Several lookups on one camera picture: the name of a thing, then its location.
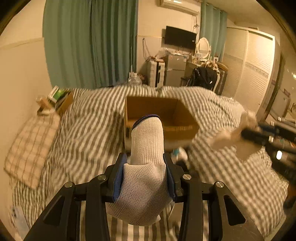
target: mirror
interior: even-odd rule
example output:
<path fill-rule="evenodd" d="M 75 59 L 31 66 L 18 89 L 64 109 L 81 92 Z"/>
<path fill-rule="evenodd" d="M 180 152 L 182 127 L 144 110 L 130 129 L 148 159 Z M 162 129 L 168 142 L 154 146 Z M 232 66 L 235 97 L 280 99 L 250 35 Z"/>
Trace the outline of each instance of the mirror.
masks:
<path fill-rule="evenodd" d="M 205 37 L 201 38 L 196 44 L 196 53 L 199 54 L 199 59 L 205 59 L 208 57 L 210 53 L 210 44 Z"/>

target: bed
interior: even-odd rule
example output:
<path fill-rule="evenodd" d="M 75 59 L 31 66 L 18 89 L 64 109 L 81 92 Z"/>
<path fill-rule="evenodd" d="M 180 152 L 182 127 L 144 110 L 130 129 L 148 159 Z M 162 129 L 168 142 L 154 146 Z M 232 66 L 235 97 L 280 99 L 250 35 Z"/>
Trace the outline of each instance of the bed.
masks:
<path fill-rule="evenodd" d="M 244 109 L 235 100 L 200 87 L 164 86 L 156 90 L 149 86 L 117 86 L 73 92 L 74 102 L 61 119 L 38 188 L 31 190 L 20 181 L 12 184 L 13 205 L 22 207 L 29 227 L 65 182 L 79 184 L 91 180 L 124 152 L 126 95 L 180 99 L 200 126 L 187 153 L 188 164 L 199 173 L 201 181 L 211 184 L 223 181 L 246 208 L 264 238 L 280 223 L 288 184 L 271 169 L 264 149 L 242 162 L 235 155 L 235 147 L 213 151 L 207 144 L 206 140 L 219 129 L 238 126 Z M 170 211 L 171 205 L 161 213 L 161 220 L 149 227 L 128 225 L 108 216 L 111 240 L 176 240 L 179 223 L 168 221 Z M 205 215 L 204 240 L 207 237 Z"/>

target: refrigerator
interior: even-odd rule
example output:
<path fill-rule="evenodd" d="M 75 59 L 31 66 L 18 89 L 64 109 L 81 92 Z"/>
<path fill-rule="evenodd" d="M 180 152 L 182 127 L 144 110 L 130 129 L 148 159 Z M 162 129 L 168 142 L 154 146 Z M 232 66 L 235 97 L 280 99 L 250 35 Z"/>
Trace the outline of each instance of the refrigerator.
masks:
<path fill-rule="evenodd" d="M 181 86 L 181 77 L 184 77 L 186 56 L 168 54 L 165 57 L 165 80 L 164 85 Z"/>

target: air conditioner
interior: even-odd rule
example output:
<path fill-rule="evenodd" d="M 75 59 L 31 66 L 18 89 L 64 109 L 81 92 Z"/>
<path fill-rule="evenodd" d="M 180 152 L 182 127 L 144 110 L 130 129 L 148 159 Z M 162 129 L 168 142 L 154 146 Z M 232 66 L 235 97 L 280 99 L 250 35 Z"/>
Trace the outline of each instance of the air conditioner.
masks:
<path fill-rule="evenodd" d="M 160 6 L 189 13 L 194 16 L 197 16 L 199 14 L 198 11 L 194 10 L 197 7 L 196 4 L 186 2 L 184 0 L 160 0 Z"/>

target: wardrobe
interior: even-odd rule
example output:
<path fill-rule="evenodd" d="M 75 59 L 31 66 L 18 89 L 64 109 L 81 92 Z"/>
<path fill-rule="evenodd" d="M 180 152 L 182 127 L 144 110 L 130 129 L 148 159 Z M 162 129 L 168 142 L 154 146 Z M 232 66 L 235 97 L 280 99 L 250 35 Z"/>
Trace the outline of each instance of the wardrobe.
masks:
<path fill-rule="evenodd" d="M 251 28 L 227 27 L 222 62 L 229 70 L 222 95 L 255 113 L 264 112 L 263 103 L 270 98 L 267 93 L 274 87 L 271 80 L 276 79 L 279 68 L 276 51 L 279 46 L 272 35 Z"/>

